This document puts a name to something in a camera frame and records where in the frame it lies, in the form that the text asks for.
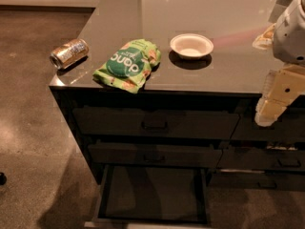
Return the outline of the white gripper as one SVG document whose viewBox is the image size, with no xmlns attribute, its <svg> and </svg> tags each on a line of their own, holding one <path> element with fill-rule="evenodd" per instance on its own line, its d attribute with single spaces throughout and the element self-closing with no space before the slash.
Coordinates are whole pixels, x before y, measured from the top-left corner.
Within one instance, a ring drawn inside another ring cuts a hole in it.
<svg viewBox="0 0 305 229">
<path fill-rule="evenodd" d="M 258 126 L 273 125 L 286 109 L 305 93 L 305 0 L 293 0 L 253 42 L 253 47 L 268 50 L 273 47 L 274 57 L 285 63 L 278 71 L 269 71 L 262 96 L 259 98 L 254 121 Z"/>
</svg>

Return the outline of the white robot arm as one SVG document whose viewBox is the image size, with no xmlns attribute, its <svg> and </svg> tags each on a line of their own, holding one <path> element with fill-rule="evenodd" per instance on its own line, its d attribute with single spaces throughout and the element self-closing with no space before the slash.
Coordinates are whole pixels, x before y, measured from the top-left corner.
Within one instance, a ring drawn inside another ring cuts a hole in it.
<svg viewBox="0 0 305 229">
<path fill-rule="evenodd" d="M 269 21 L 272 25 L 254 40 L 253 47 L 271 49 L 284 65 L 266 76 L 254 117 L 261 127 L 273 125 L 305 92 L 305 0 L 276 0 Z"/>
</svg>

